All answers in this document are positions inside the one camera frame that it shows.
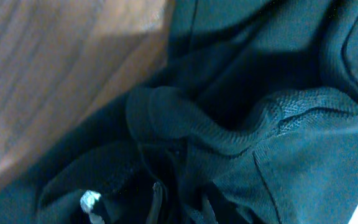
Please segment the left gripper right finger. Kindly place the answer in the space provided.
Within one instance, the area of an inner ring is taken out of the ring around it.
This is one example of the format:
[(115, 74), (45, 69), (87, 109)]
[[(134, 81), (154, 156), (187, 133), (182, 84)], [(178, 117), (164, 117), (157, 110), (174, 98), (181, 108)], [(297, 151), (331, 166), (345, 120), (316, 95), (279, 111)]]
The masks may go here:
[(201, 204), (205, 224), (218, 224), (212, 205), (206, 195), (202, 196)]

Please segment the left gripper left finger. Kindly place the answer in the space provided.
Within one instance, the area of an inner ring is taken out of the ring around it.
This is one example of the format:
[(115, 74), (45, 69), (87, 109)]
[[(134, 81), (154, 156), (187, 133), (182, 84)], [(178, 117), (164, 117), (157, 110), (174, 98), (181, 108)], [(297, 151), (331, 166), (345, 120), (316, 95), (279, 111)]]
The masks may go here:
[(157, 224), (163, 201), (163, 186), (160, 182), (153, 185), (153, 197), (146, 224)]

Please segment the black polo shirt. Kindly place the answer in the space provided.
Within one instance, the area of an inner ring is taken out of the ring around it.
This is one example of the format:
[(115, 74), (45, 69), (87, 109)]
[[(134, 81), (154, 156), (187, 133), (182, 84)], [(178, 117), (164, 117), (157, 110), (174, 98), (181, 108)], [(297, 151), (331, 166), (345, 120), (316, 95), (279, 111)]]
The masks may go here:
[(165, 68), (0, 192), (0, 223), (347, 223), (358, 1), (178, 1)]

